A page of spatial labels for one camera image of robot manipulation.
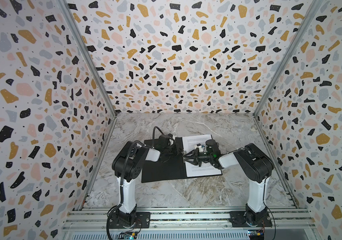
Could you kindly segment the text page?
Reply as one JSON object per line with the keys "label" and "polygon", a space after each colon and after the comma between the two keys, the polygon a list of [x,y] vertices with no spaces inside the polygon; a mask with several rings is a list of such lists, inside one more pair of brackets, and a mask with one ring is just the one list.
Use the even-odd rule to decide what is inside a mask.
{"label": "text page", "polygon": [[[197,144],[205,145],[207,140],[211,140],[212,135],[199,135],[199,136],[188,136],[182,137],[183,148],[185,153],[189,153],[190,151],[196,148]],[[202,166],[194,166],[190,163],[184,163],[186,167],[187,178],[197,178],[197,177],[210,177],[210,176],[220,176],[222,175],[222,171],[214,168],[209,163],[202,163]]]}

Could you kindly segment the orange black file folder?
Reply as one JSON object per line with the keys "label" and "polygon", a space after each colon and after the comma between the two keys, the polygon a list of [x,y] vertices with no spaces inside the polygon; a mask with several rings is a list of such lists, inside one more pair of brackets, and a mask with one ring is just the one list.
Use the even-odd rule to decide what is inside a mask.
{"label": "orange black file folder", "polygon": [[182,138],[176,138],[176,142],[180,146],[179,155],[167,156],[161,154],[157,162],[145,162],[141,175],[142,183],[189,179],[187,178],[186,167],[184,165],[183,155],[185,151]]}

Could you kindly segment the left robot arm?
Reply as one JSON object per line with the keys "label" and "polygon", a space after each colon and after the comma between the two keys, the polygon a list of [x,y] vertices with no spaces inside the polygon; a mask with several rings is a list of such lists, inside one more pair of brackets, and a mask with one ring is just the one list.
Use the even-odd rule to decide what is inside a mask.
{"label": "left robot arm", "polygon": [[132,225],[136,220],[136,179],[141,176],[142,183],[181,179],[182,155],[182,138],[171,134],[144,142],[128,141],[112,163],[119,184],[119,203],[112,215]]}

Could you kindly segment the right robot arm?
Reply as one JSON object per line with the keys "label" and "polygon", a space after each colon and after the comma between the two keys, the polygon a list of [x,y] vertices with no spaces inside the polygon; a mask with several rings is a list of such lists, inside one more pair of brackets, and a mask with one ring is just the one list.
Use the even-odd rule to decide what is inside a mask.
{"label": "right robot arm", "polygon": [[184,161],[201,167],[203,163],[210,164],[222,170],[235,165],[241,166],[249,178],[249,199],[244,214],[245,222],[257,226],[264,217],[269,216],[266,206],[267,184],[275,168],[273,161],[255,144],[250,143],[243,148],[222,154],[219,143],[207,140],[205,149],[197,145],[193,150],[183,155]]}

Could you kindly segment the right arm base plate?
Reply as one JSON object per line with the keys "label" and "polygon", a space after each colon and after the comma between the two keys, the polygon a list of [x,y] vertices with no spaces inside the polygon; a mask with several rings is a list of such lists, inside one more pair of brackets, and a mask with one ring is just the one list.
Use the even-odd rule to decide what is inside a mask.
{"label": "right arm base plate", "polygon": [[253,211],[231,211],[230,223],[234,228],[248,228],[248,227],[272,227],[272,217],[270,217],[267,209],[259,213]]}

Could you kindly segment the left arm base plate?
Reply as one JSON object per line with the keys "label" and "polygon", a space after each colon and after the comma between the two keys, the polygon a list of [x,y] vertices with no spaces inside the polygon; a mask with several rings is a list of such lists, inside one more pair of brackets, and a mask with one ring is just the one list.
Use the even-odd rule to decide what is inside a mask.
{"label": "left arm base plate", "polygon": [[134,212],[126,214],[121,211],[113,213],[108,221],[109,229],[132,229],[133,227],[148,229],[150,226],[150,212]]}

